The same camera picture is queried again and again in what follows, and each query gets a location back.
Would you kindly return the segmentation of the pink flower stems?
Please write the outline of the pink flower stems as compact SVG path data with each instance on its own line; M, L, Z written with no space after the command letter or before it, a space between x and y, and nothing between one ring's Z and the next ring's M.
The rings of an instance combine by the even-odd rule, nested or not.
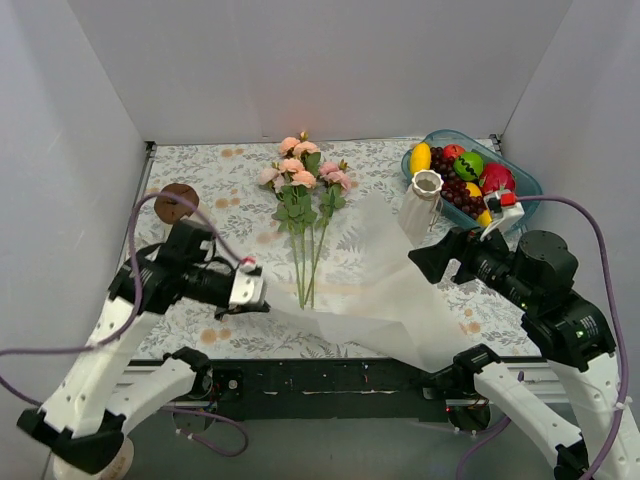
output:
M261 188L277 199L272 215L278 230L289 235L300 308L313 305L317 253L315 226L319 215L313 206L318 186L321 153L307 132L284 138L277 149L278 158L258 177Z

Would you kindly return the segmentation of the brown ribbon spool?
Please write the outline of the brown ribbon spool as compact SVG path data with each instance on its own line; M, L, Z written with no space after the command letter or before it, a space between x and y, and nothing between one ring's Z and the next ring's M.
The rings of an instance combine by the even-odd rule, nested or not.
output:
M196 190L187 184L171 183L163 187L162 192L181 197L195 207L199 206L200 199ZM165 234L168 234L172 226L179 220L184 217L190 218L193 214L191 209L187 208L175 199L166 196L159 196L156 198L154 203L154 212L160 220Z

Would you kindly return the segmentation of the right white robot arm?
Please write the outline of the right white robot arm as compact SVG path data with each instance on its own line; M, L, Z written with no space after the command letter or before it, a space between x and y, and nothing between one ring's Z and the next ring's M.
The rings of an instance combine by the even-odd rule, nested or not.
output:
M618 397L622 348L602 312L574 291L578 261L560 236L527 232L510 250L498 232L483 237L478 229L453 228L408 257L432 284L455 259L454 283L479 280L520 308L521 326L557 376L577 422L551 410L484 344L454 356L433 384L493 401L544 454L557 479L638 478L639 428Z

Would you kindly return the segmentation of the white wrapping paper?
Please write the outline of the white wrapping paper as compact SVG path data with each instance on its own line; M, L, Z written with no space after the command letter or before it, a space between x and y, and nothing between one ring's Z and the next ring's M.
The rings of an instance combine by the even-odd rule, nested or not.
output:
M266 300L279 320L329 342L355 342L426 372L449 366L475 345L436 286L409 260L410 241L379 194L356 204L364 236L355 280L323 283L329 296L319 309L301 309L291 293L269 278Z

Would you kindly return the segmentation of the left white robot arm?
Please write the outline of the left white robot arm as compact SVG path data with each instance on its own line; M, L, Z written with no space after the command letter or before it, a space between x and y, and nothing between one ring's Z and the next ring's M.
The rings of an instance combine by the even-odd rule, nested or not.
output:
M179 301L226 314L267 312L266 283L252 258L231 263L217 255L221 240L190 220L167 239L133 253L108 288L87 344L55 392L25 410L17 426L50 448L59 479L97 479L121 453L128 434L174 399L218 400L224 381L208 357L182 347L160 367L115 389L138 346Z

